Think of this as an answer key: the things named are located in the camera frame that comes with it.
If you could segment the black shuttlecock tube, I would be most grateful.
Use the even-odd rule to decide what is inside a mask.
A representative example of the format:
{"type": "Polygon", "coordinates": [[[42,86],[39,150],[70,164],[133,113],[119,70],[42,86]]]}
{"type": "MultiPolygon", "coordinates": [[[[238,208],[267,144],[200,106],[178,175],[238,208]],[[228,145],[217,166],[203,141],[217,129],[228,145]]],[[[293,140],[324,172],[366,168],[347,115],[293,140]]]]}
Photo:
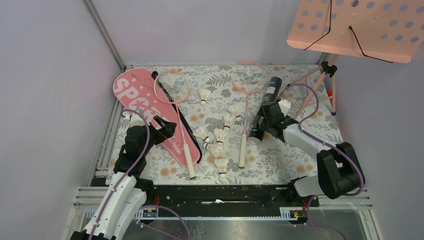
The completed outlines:
{"type": "MultiPolygon", "coordinates": [[[[277,95],[281,88],[282,82],[282,79],[277,76],[273,76],[270,79],[270,82],[265,90],[261,105],[275,101],[277,99],[277,95]]],[[[265,135],[265,131],[260,129],[260,124],[262,123],[262,120],[263,116],[261,112],[258,111],[258,113],[253,119],[252,127],[247,137],[248,142],[255,145],[259,145],[262,143],[265,135]]]]}

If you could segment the white shuttlecock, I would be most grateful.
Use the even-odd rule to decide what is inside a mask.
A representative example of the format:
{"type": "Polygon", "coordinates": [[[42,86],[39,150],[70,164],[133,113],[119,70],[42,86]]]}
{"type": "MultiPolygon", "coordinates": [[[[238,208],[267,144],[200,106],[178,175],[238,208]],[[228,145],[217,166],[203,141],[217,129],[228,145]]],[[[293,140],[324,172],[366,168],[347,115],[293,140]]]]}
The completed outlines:
{"type": "Polygon", "coordinates": [[[236,121],[240,121],[242,119],[241,117],[241,108],[237,104],[233,104],[228,108],[228,111],[235,116],[236,121]]]}
{"type": "Polygon", "coordinates": [[[204,106],[211,96],[212,92],[209,89],[202,88],[199,90],[200,104],[204,106]]]}
{"type": "Polygon", "coordinates": [[[219,143],[204,143],[203,147],[214,157],[223,158],[223,146],[219,143]]]}
{"type": "Polygon", "coordinates": [[[203,126],[198,127],[193,132],[193,135],[197,138],[202,139],[205,143],[209,143],[211,141],[209,134],[207,133],[206,129],[203,126]]]}
{"type": "Polygon", "coordinates": [[[227,131],[225,129],[215,128],[213,130],[217,144],[222,145],[226,139],[227,131]]]}
{"type": "Polygon", "coordinates": [[[223,123],[224,123],[224,130],[229,131],[234,122],[236,121],[236,117],[231,113],[225,113],[223,115],[223,123]]]}
{"type": "Polygon", "coordinates": [[[227,172],[227,165],[229,163],[228,158],[216,158],[214,164],[217,167],[220,178],[224,178],[227,172]]]}

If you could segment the white shuttlecock front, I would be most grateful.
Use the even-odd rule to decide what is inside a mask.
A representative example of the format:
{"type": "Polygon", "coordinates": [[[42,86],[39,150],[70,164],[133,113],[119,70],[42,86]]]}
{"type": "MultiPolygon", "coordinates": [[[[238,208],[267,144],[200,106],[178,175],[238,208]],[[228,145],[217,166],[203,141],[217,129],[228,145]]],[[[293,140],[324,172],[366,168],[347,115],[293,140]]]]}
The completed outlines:
{"type": "Polygon", "coordinates": [[[220,178],[224,178],[227,172],[227,165],[229,163],[228,158],[216,158],[214,164],[217,167],[220,178]]]}

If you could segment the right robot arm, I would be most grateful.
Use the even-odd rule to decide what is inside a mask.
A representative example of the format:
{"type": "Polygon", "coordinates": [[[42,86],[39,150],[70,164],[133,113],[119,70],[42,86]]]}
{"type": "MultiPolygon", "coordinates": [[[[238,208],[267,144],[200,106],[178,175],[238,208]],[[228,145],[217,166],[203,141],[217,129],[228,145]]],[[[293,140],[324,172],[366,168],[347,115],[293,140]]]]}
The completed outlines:
{"type": "Polygon", "coordinates": [[[262,117],[258,125],[261,131],[302,150],[316,161],[316,175],[291,181],[293,188],[286,193],[291,205],[299,206],[313,195],[336,199],[363,191],[365,177],[350,143],[331,143],[307,132],[300,122],[285,115],[282,101],[262,104],[258,114],[262,117]]]}

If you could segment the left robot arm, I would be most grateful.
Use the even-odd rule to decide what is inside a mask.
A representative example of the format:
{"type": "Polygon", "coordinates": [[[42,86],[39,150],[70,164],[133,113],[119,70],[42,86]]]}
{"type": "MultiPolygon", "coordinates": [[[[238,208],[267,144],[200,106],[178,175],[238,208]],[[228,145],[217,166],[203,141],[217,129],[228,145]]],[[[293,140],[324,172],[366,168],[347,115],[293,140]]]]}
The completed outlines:
{"type": "Polygon", "coordinates": [[[137,113],[132,116],[106,194],[83,230],[72,233],[72,240],[120,240],[140,207],[154,202],[153,181],[140,177],[146,155],[154,145],[172,138],[177,124],[158,115],[153,121],[159,128],[137,113]]]}

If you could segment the pink badminton racket right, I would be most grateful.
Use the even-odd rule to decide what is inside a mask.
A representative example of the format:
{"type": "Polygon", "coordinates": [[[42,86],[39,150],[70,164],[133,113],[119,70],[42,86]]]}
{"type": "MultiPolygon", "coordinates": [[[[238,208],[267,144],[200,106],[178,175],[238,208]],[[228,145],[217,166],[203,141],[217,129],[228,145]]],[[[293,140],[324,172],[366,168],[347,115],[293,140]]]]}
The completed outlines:
{"type": "Polygon", "coordinates": [[[267,81],[267,73],[265,68],[257,61],[244,60],[241,61],[233,69],[231,74],[231,84],[239,92],[246,95],[244,109],[243,132],[241,135],[238,167],[245,168],[246,163],[246,146],[247,146],[247,125],[248,125],[248,109],[249,97],[251,94],[261,92],[267,81]]]}

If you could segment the floral patterned table mat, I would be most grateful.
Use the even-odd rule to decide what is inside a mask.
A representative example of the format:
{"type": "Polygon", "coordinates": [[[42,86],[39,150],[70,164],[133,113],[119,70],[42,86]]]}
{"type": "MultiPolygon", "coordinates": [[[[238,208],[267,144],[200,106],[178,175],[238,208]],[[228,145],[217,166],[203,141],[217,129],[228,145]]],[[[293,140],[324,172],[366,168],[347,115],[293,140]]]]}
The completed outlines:
{"type": "MultiPolygon", "coordinates": [[[[192,94],[180,105],[180,109],[191,129],[204,127],[211,138],[214,129],[224,125],[223,115],[231,105],[245,107],[245,95],[231,84],[231,65],[175,66],[190,81],[192,94]],[[201,105],[200,89],[208,89],[211,95],[201,105]]],[[[322,98],[319,109],[312,104],[298,113],[308,89],[295,86],[282,87],[283,98],[291,102],[289,115],[304,120],[303,127],[315,136],[336,143],[342,142],[336,118],[331,114],[332,106],[327,99],[324,84],[317,89],[322,98]]],[[[238,166],[243,122],[237,121],[230,128],[223,147],[223,157],[228,158],[224,178],[219,177],[214,157],[202,152],[202,159],[194,167],[196,178],[189,179],[188,170],[181,165],[162,145],[155,145],[146,157],[147,165],[141,177],[157,185],[223,185],[223,184],[284,184],[292,179],[313,176],[317,173],[314,159],[300,149],[283,143],[266,133],[261,144],[248,143],[245,154],[245,168],[238,166]]]]}

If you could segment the pink sport racket bag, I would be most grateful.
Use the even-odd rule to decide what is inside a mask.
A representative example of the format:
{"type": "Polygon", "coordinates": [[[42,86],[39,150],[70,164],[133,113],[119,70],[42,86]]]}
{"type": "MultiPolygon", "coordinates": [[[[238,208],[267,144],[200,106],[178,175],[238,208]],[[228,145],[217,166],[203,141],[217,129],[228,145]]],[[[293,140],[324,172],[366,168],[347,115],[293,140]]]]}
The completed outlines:
{"type": "Polygon", "coordinates": [[[167,139],[161,145],[184,167],[187,166],[183,151],[183,139],[180,124],[188,144],[193,165],[200,163],[203,154],[199,143],[193,136],[192,128],[181,109],[175,105],[160,101],[154,93],[154,81],[159,73],[145,68],[133,68],[119,75],[113,83],[113,92],[119,102],[130,110],[142,110],[148,122],[158,115],[168,122],[177,123],[174,137],[167,139]]]}

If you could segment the pink perforated music stand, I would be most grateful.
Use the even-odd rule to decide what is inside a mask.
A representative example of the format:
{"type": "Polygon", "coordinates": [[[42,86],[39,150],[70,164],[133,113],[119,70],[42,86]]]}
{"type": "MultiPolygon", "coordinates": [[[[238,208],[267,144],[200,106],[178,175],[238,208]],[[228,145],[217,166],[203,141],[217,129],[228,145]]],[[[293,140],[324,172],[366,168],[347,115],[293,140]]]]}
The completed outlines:
{"type": "Polygon", "coordinates": [[[336,80],[339,56],[407,64],[423,40],[421,0],[301,0],[287,44],[332,55],[318,68],[322,83],[336,80]]]}

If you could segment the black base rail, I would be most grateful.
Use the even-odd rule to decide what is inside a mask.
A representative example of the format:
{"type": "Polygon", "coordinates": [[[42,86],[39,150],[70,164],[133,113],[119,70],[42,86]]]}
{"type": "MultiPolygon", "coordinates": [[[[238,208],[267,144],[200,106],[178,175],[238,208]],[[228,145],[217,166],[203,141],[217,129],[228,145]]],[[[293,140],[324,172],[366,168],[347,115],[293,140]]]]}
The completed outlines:
{"type": "Polygon", "coordinates": [[[299,196],[288,185],[153,185],[147,187],[147,205],[158,203],[183,218],[280,217],[280,209],[303,211],[319,200],[299,196]]]}

